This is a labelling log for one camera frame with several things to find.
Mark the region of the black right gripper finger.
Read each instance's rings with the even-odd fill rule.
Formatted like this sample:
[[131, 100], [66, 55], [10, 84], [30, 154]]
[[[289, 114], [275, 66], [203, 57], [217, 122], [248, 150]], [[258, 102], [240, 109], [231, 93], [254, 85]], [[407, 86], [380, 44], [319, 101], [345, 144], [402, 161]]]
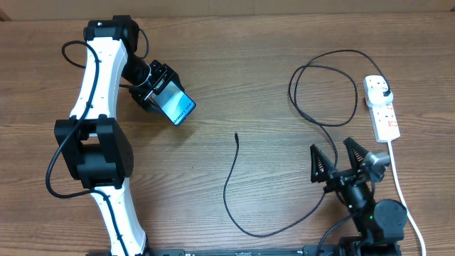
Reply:
[[360, 169], [360, 166], [369, 151], [355, 142], [351, 137], [343, 141], [346, 146], [350, 165], [352, 169]]
[[311, 182], [320, 183], [331, 179], [336, 167], [331, 160], [315, 145], [310, 146], [311, 154]]

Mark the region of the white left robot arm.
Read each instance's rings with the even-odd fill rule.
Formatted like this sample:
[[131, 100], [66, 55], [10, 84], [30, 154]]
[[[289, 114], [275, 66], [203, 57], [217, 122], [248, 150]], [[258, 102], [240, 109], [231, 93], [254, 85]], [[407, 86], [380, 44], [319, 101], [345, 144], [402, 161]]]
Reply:
[[157, 60], [146, 63], [136, 54], [142, 33], [129, 15], [88, 22], [81, 41], [87, 49], [87, 62], [82, 66], [80, 94], [68, 119], [55, 123], [58, 149], [45, 176], [49, 193], [61, 198], [50, 178], [56, 160], [63, 156], [70, 175], [84, 188], [68, 198], [94, 198], [109, 234], [109, 255], [153, 253], [132, 200], [134, 154], [117, 121], [120, 88], [128, 89], [143, 110], [162, 114], [176, 126], [196, 108], [172, 68]]

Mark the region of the blue Galaxy smartphone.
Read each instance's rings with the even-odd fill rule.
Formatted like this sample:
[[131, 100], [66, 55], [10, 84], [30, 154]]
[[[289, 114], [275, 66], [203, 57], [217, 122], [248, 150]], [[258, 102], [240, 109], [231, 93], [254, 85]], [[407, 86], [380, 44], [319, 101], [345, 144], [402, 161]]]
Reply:
[[176, 126], [181, 125], [196, 108], [196, 103], [174, 82], [170, 82], [159, 95], [153, 93], [151, 99]]

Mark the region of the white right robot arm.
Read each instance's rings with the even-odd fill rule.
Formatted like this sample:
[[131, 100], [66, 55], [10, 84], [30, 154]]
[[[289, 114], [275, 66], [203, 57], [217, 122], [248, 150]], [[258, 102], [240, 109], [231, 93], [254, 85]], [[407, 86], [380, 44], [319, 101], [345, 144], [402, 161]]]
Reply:
[[[407, 209], [399, 201], [376, 201], [375, 185], [380, 183], [391, 164], [384, 151], [374, 153], [352, 138], [343, 141], [350, 168], [339, 171], [315, 145], [311, 145], [311, 182], [325, 183], [323, 191], [337, 193], [349, 215], [330, 228], [317, 245], [303, 247], [305, 255], [400, 255], [397, 244], [405, 237]], [[352, 220], [357, 236], [341, 238], [336, 245], [324, 245], [328, 235]]]

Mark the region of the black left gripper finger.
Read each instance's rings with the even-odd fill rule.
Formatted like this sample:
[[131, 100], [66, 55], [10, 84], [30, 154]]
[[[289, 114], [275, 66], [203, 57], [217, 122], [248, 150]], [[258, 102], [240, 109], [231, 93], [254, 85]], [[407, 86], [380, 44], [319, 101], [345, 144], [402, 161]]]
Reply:
[[144, 99], [144, 110], [149, 113], [164, 114], [163, 110], [149, 97]]
[[169, 84], [173, 83], [179, 90], [181, 90], [182, 92], [185, 91], [184, 87], [182, 86], [181, 84], [181, 81], [180, 81], [180, 78], [178, 76], [177, 73], [174, 73], [170, 80], [169, 80]]

